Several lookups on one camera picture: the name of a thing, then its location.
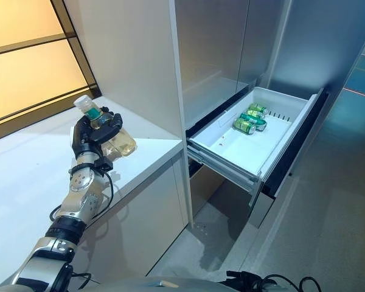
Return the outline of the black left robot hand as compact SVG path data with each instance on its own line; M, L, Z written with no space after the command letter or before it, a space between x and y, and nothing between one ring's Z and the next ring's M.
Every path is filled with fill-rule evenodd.
M85 152L97 154L100 158L104 156L102 145L114 138L122 129L123 120L119 113L108 111L108 108L101 107L101 115L91 120L84 115L74 126L72 137L72 149L75 157L78 158Z

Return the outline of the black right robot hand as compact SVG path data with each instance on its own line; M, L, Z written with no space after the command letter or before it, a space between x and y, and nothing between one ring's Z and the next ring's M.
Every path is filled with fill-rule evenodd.
M237 291L258 291L262 278L246 271L226 271L225 285Z

